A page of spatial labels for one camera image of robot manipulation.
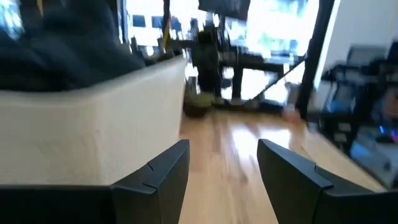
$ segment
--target hardwood floor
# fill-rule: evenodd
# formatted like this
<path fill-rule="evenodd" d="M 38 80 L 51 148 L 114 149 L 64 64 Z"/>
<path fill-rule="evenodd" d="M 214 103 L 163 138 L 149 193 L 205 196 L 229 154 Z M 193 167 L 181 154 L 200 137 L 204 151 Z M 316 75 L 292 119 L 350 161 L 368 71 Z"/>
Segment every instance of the hardwood floor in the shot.
<path fill-rule="evenodd" d="M 257 164 L 257 141 L 269 139 L 314 160 L 320 151 L 304 149 L 306 136 L 304 125 L 295 126 L 266 114 L 215 111 L 205 119 L 184 118 L 180 137 L 190 140 L 191 158 L 180 224 L 277 223 Z M 330 162 L 333 156 L 341 157 L 335 150 L 320 156 L 332 172 L 341 166 L 354 166 L 346 158 L 339 159 L 342 165 L 336 166 Z M 343 174 L 347 179 L 381 189 L 359 168 L 350 170 L 354 172 Z"/>

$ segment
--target wooden floor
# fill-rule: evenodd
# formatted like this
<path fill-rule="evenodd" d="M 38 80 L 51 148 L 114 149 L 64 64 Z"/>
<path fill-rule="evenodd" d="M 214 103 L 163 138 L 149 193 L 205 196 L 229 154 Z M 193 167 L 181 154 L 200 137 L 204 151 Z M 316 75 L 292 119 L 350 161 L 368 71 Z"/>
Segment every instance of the wooden floor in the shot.
<path fill-rule="evenodd" d="M 316 136 L 304 125 L 295 126 L 265 114 L 217 111 L 205 119 L 185 118 L 180 137 L 190 140 L 191 157 L 180 224 L 277 223 L 257 164 L 257 141 L 261 138 L 363 187 L 384 190 Z"/>

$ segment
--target white wall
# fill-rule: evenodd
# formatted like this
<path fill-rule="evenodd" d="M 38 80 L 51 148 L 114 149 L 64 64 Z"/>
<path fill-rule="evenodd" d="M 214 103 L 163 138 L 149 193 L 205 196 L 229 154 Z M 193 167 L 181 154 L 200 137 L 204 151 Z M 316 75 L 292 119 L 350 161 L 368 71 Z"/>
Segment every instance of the white wall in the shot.
<path fill-rule="evenodd" d="M 323 71 L 346 60 L 351 45 L 388 46 L 394 36 L 398 0 L 336 0 L 335 4 L 335 17 L 331 18 L 314 80 L 316 88 Z M 322 97 L 327 91 L 320 86 L 317 104 L 323 104 Z"/>

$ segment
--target white couch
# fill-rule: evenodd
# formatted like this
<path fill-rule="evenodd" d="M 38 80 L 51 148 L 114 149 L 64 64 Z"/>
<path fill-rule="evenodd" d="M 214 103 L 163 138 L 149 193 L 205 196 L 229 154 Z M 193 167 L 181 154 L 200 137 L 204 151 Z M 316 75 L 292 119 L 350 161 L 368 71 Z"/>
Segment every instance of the white couch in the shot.
<path fill-rule="evenodd" d="M 84 90 L 0 91 L 0 184 L 108 185 L 178 141 L 186 61 Z"/>

